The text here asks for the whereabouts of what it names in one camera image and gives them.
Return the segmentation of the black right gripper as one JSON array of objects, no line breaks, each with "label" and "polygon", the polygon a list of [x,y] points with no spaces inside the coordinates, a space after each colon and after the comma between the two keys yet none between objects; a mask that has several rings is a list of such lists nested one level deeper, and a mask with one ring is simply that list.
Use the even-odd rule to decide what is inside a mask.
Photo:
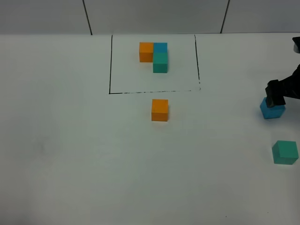
[{"label": "black right gripper", "polygon": [[284,96],[300,98],[300,65],[298,65],[291,76],[281,81],[269,81],[265,91],[268,108],[273,108],[276,105],[285,105]]}]

